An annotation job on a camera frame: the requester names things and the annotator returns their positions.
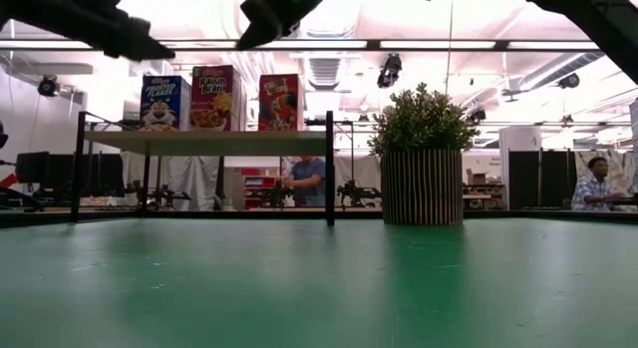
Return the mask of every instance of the green tabletop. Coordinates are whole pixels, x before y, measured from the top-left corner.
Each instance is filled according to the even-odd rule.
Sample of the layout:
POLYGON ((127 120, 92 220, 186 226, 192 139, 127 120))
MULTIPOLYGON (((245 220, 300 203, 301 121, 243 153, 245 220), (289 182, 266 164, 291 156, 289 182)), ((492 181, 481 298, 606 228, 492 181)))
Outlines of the green tabletop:
POLYGON ((0 230, 0 347, 636 347, 638 230, 534 219, 0 230))

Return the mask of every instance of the frosted flakes box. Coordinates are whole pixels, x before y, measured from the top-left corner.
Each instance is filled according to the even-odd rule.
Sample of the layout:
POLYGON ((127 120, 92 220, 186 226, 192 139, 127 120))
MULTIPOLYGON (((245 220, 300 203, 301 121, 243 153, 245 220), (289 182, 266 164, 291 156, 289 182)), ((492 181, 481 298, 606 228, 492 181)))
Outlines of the frosted flakes box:
POLYGON ((189 105, 190 84, 183 77, 143 77, 140 131, 187 130, 189 105))
POLYGON ((230 65, 194 67, 190 102, 190 129, 237 130, 239 106, 234 105, 240 83, 230 65))
POLYGON ((259 78, 259 131, 303 130, 303 92, 297 74, 259 78))

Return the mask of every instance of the shelf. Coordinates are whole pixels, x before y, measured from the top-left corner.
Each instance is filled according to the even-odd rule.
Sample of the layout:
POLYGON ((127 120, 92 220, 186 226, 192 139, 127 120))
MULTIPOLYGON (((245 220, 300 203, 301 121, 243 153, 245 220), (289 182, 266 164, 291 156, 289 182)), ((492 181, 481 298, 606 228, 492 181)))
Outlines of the shelf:
POLYGON ((163 157, 325 156, 323 132, 87 132, 85 139, 163 157))

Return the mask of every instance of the man in blue shirt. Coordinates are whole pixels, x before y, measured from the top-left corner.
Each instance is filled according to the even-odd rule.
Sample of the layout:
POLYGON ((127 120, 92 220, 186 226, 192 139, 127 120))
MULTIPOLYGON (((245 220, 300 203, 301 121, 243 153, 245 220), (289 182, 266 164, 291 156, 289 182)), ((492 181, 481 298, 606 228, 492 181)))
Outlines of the man in blue shirt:
POLYGON ((587 163, 591 175, 581 177, 576 184, 574 197, 571 199, 571 210, 610 211, 618 210, 609 203, 621 198, 622 193, 612 193, 611 186, 605 181, 609 170, 605 158, 593 158, 587 163))
POLYGON ((295 206, 326 205, 326 163, 315 157, 301 157, 290 171, 286 181, 293 188, 295 206))

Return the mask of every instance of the striped wooden planter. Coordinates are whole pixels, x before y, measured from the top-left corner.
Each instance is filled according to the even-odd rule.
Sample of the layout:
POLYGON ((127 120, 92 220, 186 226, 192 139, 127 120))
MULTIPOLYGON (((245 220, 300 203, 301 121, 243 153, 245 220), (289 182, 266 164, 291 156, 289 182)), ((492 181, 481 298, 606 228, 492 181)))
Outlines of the striped wooden planter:
POLYGON ((381 157, 383 220, 442 225, 463 221, 460 151, 425 150, 381 157))

